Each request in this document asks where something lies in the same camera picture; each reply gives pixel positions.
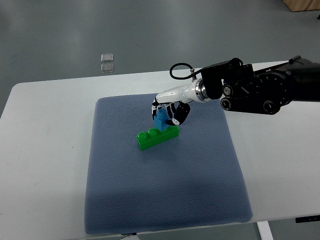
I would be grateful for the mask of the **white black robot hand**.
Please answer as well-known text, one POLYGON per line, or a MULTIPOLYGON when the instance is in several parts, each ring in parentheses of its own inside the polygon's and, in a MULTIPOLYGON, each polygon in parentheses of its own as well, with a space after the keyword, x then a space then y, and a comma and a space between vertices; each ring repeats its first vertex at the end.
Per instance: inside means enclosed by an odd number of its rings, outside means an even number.
POLYGON ((203 80, 196 79, 189 85, 182 85, 160 92, 156 95, 151 105, 154 118, 159 109, 164 109, 169 116, 165 122, 169 126, 179 126, 190 112, 190 102, 206 103, 210 101, 207 96, 203 80))

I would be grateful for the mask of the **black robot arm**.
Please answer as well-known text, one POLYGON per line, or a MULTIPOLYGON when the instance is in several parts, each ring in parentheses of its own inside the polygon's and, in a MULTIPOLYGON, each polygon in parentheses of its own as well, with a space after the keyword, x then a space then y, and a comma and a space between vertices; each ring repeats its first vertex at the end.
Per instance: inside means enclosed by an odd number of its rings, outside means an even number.
POLYGON ((320 65, 299 55, 260 70, 233 58, 199 72, 204 95, 225 111, 274 115, 292 101, 320 100, 320 65))

